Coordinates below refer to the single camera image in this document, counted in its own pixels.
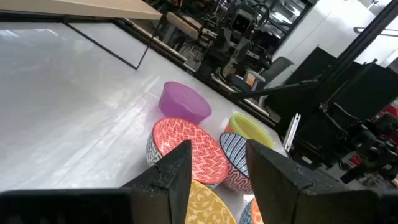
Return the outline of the yellow floral blue ceramic bowl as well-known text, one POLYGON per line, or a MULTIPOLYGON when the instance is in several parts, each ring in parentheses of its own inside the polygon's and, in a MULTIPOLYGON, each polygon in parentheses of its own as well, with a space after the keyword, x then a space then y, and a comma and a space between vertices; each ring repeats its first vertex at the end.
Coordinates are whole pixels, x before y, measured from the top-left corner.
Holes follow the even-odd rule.
POLYGON ((207 186, 192 180, 185 224, 237 224, 224 202, 207 186))

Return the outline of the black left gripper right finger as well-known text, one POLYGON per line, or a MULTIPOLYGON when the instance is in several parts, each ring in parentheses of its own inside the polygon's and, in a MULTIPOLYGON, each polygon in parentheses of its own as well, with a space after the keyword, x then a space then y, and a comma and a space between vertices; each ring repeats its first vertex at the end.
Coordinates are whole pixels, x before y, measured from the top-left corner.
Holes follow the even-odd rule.
POLYGON ((351 190, 248 140, 246 164, 266 224, 374 224, 376 193, 351 190))

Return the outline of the blue-striped red-wave ceramic bowl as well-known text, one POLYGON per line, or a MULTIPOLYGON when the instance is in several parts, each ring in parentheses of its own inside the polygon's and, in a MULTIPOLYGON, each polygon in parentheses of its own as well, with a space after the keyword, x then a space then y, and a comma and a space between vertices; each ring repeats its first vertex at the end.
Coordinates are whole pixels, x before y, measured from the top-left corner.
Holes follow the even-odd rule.
POLYGON ((253 194, 246 165, 247 139, 236 133, 225 132, 219 141, 228 161, 228 174, 222 184, 241 194, 253 194))

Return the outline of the white aluminium profile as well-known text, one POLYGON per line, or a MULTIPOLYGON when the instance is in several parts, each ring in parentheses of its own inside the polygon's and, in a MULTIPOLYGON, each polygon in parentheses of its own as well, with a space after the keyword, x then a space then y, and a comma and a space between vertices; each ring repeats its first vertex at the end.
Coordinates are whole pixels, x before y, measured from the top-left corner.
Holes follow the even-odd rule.
POLYGON ((293 143, 295 133, 297 131, 300 119, 301 119, 301 115, 296 113, 289 124, 288 130, 286 132, 284 142, 283 142, 283 148, 287 152, 289 152, 290 148, 292 147, 292 143, 293 143))

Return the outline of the wooden shelf with black frame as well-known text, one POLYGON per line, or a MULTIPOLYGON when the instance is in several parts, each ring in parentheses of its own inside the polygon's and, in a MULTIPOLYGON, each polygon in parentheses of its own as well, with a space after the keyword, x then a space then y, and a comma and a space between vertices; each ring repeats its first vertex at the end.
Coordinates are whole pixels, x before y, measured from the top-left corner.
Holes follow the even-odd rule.
POLYGON ((110 22, 133 36, 128 19, 161 18, 161 13, 143 0, 0 0, 0 22, 62 23, 135 70, 140 65, 129 63, 71 24, 110 22))

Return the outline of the grey office chair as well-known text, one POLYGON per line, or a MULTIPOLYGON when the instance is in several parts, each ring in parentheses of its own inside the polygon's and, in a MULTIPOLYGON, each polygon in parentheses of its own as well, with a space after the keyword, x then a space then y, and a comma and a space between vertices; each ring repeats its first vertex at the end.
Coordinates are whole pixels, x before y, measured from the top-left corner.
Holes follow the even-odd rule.
POLYGON ((293 64, 294 63, 291 60, 285 57, 278 57, 273 61, 268 69, 264 69, 261 72, 248 70, 243 81, 243 91, 257 91, 265 89, 265 87, 270 84, 274 78, 293 64))

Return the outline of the green plastic bowl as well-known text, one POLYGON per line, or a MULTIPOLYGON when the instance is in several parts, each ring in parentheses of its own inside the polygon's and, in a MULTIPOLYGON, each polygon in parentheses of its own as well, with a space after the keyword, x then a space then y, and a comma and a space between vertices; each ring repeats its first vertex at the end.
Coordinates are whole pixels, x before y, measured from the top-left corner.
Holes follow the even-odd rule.
POLYGON ((231 120, 234 133, 246 138, 254 139, 257 142, 274 149, 274 142, 272 138, 253 120, 242 114, 234 114, 229 119, 231 120))

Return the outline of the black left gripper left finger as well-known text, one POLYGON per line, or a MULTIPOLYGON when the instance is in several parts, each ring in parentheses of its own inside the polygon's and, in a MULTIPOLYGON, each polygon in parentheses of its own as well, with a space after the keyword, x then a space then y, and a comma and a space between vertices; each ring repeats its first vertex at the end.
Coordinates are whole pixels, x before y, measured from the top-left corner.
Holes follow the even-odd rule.
POLYGON ((192 142, 182 141, 122 186, 128 190, 132 224, 185 224, 192 183, 192 142))

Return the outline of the black metal rig frame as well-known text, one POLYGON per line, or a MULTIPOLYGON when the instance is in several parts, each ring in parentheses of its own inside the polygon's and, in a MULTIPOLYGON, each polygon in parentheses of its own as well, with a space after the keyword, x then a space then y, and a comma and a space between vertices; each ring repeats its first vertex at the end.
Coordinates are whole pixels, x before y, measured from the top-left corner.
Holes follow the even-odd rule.
POLYGON ((392 0, 371 21, 371 23, 364 28, 362 33, 360 33, 357 38, 355 38, 354 41, 339 55, 335 63, 327 71, 326 78, 321 82, 318 80, 308 80, 291 85, 268 88, 265 90, 230 93, 229 96, 233 100, 243 100, 257 96, 274 95, 279 92, 315 88, 319 85, 323 86, 332 84, 397 16, 398 0, 392 0))

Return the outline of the purple plastic bowl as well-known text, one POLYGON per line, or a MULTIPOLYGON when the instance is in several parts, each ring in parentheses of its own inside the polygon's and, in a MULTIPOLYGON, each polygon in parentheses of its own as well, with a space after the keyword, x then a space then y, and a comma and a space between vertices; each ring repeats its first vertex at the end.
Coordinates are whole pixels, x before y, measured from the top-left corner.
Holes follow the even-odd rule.
POLYGON ((165 82, 159 108, 166 117, 182 118, 200 124, 212 114, 210 104, 192 88, 179 82, 165 82))

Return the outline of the orange blue-star ceramic bowl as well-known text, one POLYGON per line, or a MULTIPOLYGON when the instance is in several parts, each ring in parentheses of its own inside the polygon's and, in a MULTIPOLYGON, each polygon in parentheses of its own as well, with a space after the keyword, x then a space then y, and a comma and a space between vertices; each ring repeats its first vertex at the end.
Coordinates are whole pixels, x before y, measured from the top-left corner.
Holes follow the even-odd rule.
POLYGON ((245 206, 240 216, 239 224, 265 224, 255 198, 245 206))

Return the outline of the red leaf-pattern ceramic bowl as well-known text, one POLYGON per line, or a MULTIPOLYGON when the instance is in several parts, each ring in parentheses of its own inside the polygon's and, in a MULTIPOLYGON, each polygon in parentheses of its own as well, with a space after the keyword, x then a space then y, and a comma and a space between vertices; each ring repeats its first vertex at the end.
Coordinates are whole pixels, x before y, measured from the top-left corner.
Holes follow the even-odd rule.
POLYGON ((146 160, 151 166, 184 140, 192 144, 192 178, 210 189, 228 174, 227 158, 220 145, 204 129, 181 118, 158 120, 147 140, 146 160))

